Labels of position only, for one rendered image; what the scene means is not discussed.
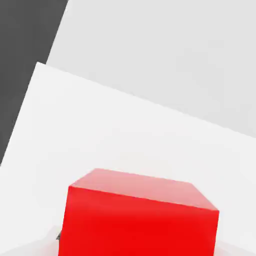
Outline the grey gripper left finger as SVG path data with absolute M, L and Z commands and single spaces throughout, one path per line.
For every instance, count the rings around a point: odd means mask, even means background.
M 60 226 L 53 226 L 43 239 L 25 245 L 20 256 L 58 256 L 59 240 L 57 237 L 61 230 Z

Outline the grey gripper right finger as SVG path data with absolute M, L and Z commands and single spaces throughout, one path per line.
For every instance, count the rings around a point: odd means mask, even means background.
M 248 256 L 248 251 L 226 242 L 217 241 L 214 256 Z

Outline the small red cube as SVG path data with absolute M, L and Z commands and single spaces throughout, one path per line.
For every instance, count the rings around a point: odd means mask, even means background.
M 214 256 L 219 214 L 189 182 L 96 168 L 68 187 L 58 256 Z

